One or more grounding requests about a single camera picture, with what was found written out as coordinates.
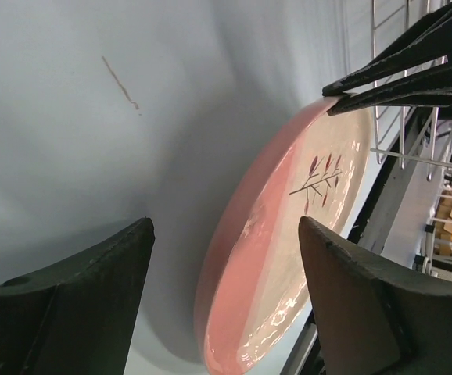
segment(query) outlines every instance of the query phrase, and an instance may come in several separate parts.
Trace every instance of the stain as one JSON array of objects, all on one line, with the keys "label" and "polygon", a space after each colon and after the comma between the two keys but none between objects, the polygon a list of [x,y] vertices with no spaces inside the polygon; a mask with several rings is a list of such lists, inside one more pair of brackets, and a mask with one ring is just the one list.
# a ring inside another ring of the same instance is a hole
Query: stain
[{"label": "stain", "polygon": [[112,75],[112,77],[115,79],[115,81],[118,84],[118,87],[120,88],[120,90],[122,90],[122,92],[125,95],[125,98],[127,98],[127,100],[134,106],[134,108],[139,109],[139,104],[134,102],[131,99],[131,96],[129,95],[127,89],[122,85],[122,83],[120,82],[120,80],[118,79],[117,75],[115,74],[115,72],[113,72],[113,69],[111,69],[111,66],[109,66],[108,60],[106,60],[106,57],[101,56],[102,61],[104,62],[104,65],[106,65],[106,68],[108,68],[109,73]]}]

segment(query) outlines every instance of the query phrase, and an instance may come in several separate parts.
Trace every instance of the painted leaf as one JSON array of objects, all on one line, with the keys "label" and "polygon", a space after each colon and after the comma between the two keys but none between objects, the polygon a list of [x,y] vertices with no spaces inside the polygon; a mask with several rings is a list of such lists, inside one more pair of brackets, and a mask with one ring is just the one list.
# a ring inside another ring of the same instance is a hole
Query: painted leaf
[{"label": "painted leaf", "polygon": [[328,168],[330,167],[331,162],[332,162],[332,154],[330,154],[328,156],[327,163],[325,164],[325,172],[328,171]]},{"label": "painted leaf", "polygon": [[311,163],[310,176],[313,175],[314,170],[317,169],[317,163],[318,163],[318,156],[315,156],[313,159],[313,162]]}]

